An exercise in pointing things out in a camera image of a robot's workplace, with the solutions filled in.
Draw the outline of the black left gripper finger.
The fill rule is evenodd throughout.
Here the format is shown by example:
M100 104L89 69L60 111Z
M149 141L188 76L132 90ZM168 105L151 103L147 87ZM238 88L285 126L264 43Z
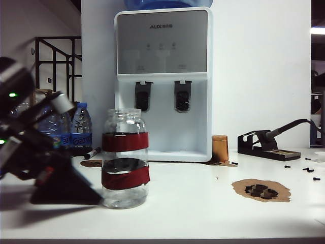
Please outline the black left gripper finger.
M50 154L35 179L32 204L98 205L101 195L72 165L71 158L59 152Z
M46 107L50 107L50 110L46 114L37 117ZM54 113L61 115L72 109L74 109L74 104L69 101L66 94L58 91L48 95L42 101L27 109L25 111L25 122L38 123Z

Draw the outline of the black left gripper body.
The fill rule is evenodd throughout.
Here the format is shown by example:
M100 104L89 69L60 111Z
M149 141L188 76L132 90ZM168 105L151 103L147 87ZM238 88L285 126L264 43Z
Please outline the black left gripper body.
M54 150L53 139L39 132L35 125L54 112L37 117L31 109L14 118L1 117L1 178L12 174L21 180L37 179L44 171L62 174L65 156Z

